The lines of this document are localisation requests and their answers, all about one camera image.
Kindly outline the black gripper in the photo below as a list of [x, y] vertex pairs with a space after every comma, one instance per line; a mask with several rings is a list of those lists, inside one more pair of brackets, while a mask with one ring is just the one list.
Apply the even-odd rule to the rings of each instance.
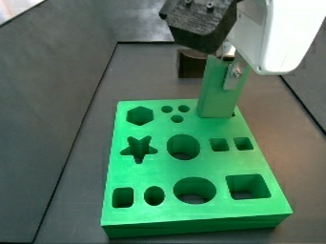
[[[236, 21], [238, 0], [166, 0], [159, 17], [166, 21], [175, 42], [203, 53], [214, 53]], [[227, 62], [223, 89], [232, 91], [248, 67], [242, 55], [224, 54]]]

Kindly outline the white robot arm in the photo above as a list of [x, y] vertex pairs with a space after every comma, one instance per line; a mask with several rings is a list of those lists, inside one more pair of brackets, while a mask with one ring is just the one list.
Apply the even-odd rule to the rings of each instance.
[[326, 0], [166, 0], [159, 11], [182, 46], [204, 53], [232, 45], [239, 53], [223, 88], [244, 68], [286, 74], [299, 65], [326, 18]]

